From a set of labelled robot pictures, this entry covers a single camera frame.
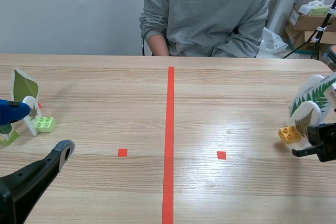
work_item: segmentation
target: lego brick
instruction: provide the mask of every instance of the lego brick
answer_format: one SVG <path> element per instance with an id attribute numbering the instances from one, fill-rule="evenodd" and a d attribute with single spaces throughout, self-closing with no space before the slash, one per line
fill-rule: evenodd
<path id="1" fill-rule="evenodd" d="M 127 157 L 128 149 L 119 149 L 118 150 L 118 157 Z"/>
<path id="2" fill-rule="evenodd" d="M 217 152 L 218 159 L 226 159 L 226 152 Z"/>
<path id="3" fill-rule="evenodd" d="M 40 117 L 37 123 L 35 124 L 35 129 L 37 132 L 52 132 L 56 121 L 54 118 L 44 118 Z"/>
<path id="4" fill-rule="evenodd" d="M 279 129 L 278 135 L 287 144 L 296 143 L 302 139 L 302 135 L 295 126 Z"/>

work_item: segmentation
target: duplo block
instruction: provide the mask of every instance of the duplo block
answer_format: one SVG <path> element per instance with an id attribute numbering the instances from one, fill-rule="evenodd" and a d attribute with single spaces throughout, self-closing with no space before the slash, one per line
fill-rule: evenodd
<path id="1" fill-rule="evenodd" d="M 56 121 L 54 118 L 40 117 L 35 125 L 37 132 L 52 132 Z"/>
<path id="2" fill-rule="evenodd" d="M 287 144 L 296 143 L 302 139 L 301 133 L 295 126 L 280 129 L 278 135 L 281 140 Z"/>

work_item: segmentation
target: yellow lego brick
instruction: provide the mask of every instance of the yellow lego brick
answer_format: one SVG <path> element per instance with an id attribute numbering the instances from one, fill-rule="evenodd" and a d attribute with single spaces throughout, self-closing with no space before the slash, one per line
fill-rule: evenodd
<path id="1" fill-rule="evenodd" d="M 278 135 L 287 144 L 296 143 L 302 139 L 302 135 L 295 126 L 279 129 Z"/>

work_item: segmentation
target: leaf picture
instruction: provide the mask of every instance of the leaf picture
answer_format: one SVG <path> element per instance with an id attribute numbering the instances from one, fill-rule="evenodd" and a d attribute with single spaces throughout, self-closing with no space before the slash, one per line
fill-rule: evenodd
<path id="1" fill-rule="evenodd" d="M 308 90 L 306 94 L 304 94 L 302 97 L 299 98 L 298 101 L 295 101 L 292 110 L 290 113 L 290 116 L 294 114 L 296 109 L 300 107 L 301 103 L 305 101 L 313 101 L 315 102 L 318 107 L 321 109 L 321 112 L 324 112 L 324 108 L 328 105 L 328 97 L 325 94 L 326 90 L 331 87 L 336 82 L 336 78 L 324 82 L 321 81 L 321 83 L 317 87 L 313 87 L 311 90 Z"/>
<path id="2" fill-rule="evenodd" d="M 12 131 L 12 125 L 11 124 L 6 124 L 0 126 L 0 134 L 4 134 L 8 136 L 8 140 L 11 138 L 10 133 Z"/>
<path id="3" fill-rule="evenodd" d="M 31 121 L 35 120 L 37 115 L 38 115 L 37 108 L 35 107 L 35 104 L 34 104 L 33 108 L 30 108 L 30 114 L 29 114 L 30 120 Z"/>
<path id="4" fill-rule="evenodd" d="M 310 125 L 311 117 L 313 114 L 314 109 L 312 109 L 308 115 L 306 115 L 304 118 L 295 120 L 295 126 L 298 129 L 298 131 L 301 133 L 302 136 L 306 136 L 306 128 Z"/>
<path id="5" fill-rule="evenodd" d="M 21 69 L 15 68 L 12 73 L 11 99 L 22 102 L 28 96 L 38 100 L 38 84 Z"/>

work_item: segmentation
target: red square marker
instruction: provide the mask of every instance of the red square marker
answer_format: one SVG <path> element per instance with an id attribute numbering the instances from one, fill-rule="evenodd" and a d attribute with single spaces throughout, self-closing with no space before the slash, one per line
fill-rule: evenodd
<path id="1" fill-rule="evenodd" d="M 127 149 L 119 149 L 118 157 L 127 157 Z"/>
<path id="2" fill-rule="evenodd" d="M 226 152 L 217 152 L 218 159 L 226 159 Z"/>

